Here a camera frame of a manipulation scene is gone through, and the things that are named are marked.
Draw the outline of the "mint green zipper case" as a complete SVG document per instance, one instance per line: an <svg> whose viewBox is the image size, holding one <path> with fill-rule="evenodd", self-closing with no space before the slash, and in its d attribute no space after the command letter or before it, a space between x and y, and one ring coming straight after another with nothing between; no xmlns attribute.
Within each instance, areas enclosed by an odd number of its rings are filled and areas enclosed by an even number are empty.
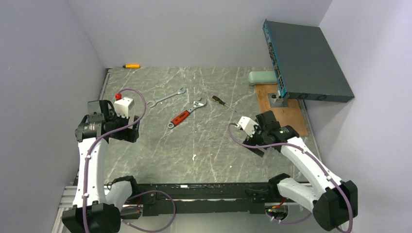
<svg viewBox="0 0 412 233"><path fill-rule="evenodd" d="M277 84L277 78L274 71L252 71L248 74L250 86L256 84Z"/></svg>

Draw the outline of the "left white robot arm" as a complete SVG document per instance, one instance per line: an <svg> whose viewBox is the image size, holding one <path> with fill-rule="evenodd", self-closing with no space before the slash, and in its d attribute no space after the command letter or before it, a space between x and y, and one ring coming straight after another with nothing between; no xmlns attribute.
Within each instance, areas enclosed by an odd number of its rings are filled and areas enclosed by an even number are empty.
<svg viewBox="0 0 412 233"><path fill-rule="evenodd" d="M130 122L132 98L115 102L95 100L75 130L79 148L79 183L72 208L62 213L71 233L117 233L120 212L126 200L138 194L133 176L116 178L108 193L104 188L104 163L110 139L135 143L139 137L138 116Z"/></svg>

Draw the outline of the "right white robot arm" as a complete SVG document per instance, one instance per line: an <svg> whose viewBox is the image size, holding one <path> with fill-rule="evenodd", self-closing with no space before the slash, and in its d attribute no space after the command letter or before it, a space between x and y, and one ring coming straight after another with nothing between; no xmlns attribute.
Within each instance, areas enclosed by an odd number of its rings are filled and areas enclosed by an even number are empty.
<svg viewBox="0 0 412 233"><path fill-rule="evenodd" d="M357 186L330 171L312 154L292 126L280 126L274 113L267 111L256 115L255 119L241 117L236 127L247 135L242 146L260 157L264 149L274 148L289 159L311 185L307 187L282 173L269 179L269 195L300 204L326 231L339 229L345 223L348 224L346 232L352 230L353 220L358 215Z"/></svg>

